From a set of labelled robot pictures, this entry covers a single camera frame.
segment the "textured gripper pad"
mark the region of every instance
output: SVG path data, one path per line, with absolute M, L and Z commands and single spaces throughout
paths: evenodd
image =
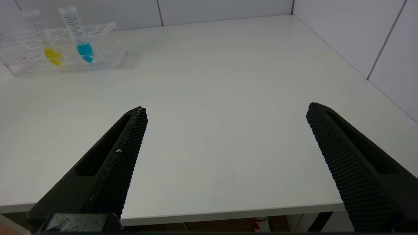
M 306 119 L 355 231 L 409 231 L 417 179 L 332 109 L 311 103 Z
M 28 222 L 40 228 L 56 213 L 114 213 L 120 218 L 147 123 L 145 108 L 125 113 L 33 206 Z

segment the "tube with blue liquid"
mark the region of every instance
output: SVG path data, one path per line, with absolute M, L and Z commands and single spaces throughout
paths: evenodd
M 60 7 L 58 10 L 61 13 L 61 17 L 67 26 L 72 40 L 77 46 L 78 53 L 83 58 L 83 60 L 92 63 L 94 55 L 93 49 L 90 43 L 87 41 L 87 36 L 78 16 L 76 7 Z

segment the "test tube rack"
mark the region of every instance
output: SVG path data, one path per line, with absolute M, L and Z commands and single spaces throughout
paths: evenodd
M 62 64 L 50 63 L 43 53 L 41 41 L 31 32 L 11 32 L 0 38 L 0 60 L 18 77 L 42 72 L 67 72 L 87 69 L 117 68 L 126 55 L 116 23 L 83 26 L 94 50 L 94 60 L 83 60 L 67 28 L 49 29 L 62 54 Z

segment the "tile grout line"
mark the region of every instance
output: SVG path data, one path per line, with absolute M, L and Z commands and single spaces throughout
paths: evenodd
M 163 16 L 161 15 L 160 2 L 158 0 L 157 0 L 157 6 L 158 6 L 158 13 L 160 14 L 161 26 L 164 26 Z
M 18 0 L 15 0 L 16 5 L 18 6 L 19 10 L 22 11 L 22 8 L 20 7 Z
M 391 28 L 390 28 L 390 30 L 389 30 L 389 33 L 387 34 L 387 37 L 386 37 L 386 39 L 385 39 L 385 42 L 384 42 L 384 43 L 383 43 L 383 45 L 382 45 L 382 48 L 380 48 L 380 51 L 379 51 L 379 53 L 377 54 L 376 60 L 375 60 L 375 62 L 374 62 L 374 64 L 373 64 L 373 66 L 372 66 L 372 69 L 370 70 L 369 75 L 368 75 L 368 76 L 367 76 L 367 78 L 366 78 L 367 80 L 369 80 L 369 79 L 370 79 L 370 76 L 372 75 L 372 72 L 373 72 L 373 70 L 375 69 L 375 66 L 376 66 L 376 64 L 377 64 L 377 61 L 379 60 L 380 55 L 382 54 L 383 49 L 385 48 L 386 43 L 387 43 L 387 41 L 389 40 L 389 37 L 390 37 L 390 35 L 392 34 L 392 31 L 393 31 L 393 29 L 394 29 L 394 27 L 395 27 L 396 23 L 398 22 L 398 19 L 399 19 L 399 17 L 400 17 L 400 15 L 401 15 L 401 13 L 402 13 L 403 8 L 405 7 L 405 5 L 406 5 L 406 2 L 407 2 L 407 1 L 408 1 L 408 0 L 404 0 L 404 1 L 403 1 L 402 7 L 400 7 L 399 13 L 398 13 L 398 15 L 396 16 L 395 21 L 393 22 L 392 27 L 391 27 Z
M 290 12 L 290 15 L 293 15 L 293 9 L 295 8 L 295 0 L 293 0 L 292 2 L 292 10 Z

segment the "tube with yellow liquid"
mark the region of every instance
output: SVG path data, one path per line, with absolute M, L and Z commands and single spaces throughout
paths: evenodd
M 56 66 L 61 65 L 62 56 L 57 48 L 54 48 L 51 43 L 51 35 L 46 27 L 45 22 L 41 18 L 41 13 L 38 9 L 26 10 L 23 12 L 26 22 L 31 28 L 33 34 L 41 40 L 43 53 L 49 62 Z

